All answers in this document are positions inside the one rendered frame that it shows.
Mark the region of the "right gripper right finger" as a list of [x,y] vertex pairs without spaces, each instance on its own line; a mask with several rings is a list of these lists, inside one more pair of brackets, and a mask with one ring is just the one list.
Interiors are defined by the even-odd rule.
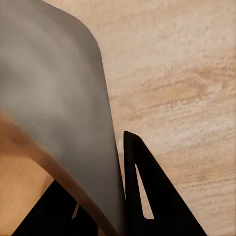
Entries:
[[[129,236],[207,236],[140,136],[123,133]],[[154,219],[143,216],[137,165]]]

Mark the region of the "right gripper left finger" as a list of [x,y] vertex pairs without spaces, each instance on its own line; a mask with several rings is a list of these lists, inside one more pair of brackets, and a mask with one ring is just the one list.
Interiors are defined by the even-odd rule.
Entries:
[[12,236],[98,236],[98,225],[54,180]]

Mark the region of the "trash can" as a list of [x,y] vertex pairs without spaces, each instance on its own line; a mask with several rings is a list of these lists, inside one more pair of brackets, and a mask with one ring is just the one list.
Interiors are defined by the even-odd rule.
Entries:
[[99,45],[43,0],[0,0],[0,236],[56,180],[98,225],[129,236]]

